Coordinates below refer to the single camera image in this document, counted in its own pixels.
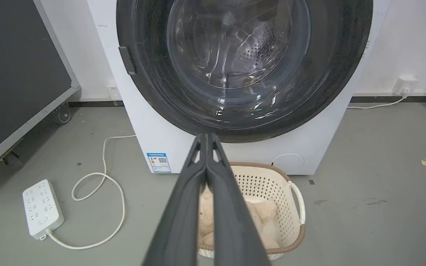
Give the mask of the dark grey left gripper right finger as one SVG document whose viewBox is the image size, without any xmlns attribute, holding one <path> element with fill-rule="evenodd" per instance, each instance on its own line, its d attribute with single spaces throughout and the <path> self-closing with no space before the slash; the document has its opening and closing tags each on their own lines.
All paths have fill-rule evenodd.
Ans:
<svg viewBox="0 0 426 266">
<path fill-rule="evenodd" d="M 269 266 L 255 224 L 218 137 L 206 135 L 206 178 L 213 193 L 214 264 Z"/>
</svg>

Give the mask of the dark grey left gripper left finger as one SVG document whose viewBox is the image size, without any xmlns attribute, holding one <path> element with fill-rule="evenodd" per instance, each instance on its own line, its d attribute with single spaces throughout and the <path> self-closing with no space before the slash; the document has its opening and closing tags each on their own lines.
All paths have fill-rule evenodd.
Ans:
<svg viewBox="0 0 426 266">
<path fill-rule="evenodd" d="M 207 147 L 207 135 L 197 135 L 144 257 L 144 266 L 197 265 L 199 195 Z"/>
</svg>

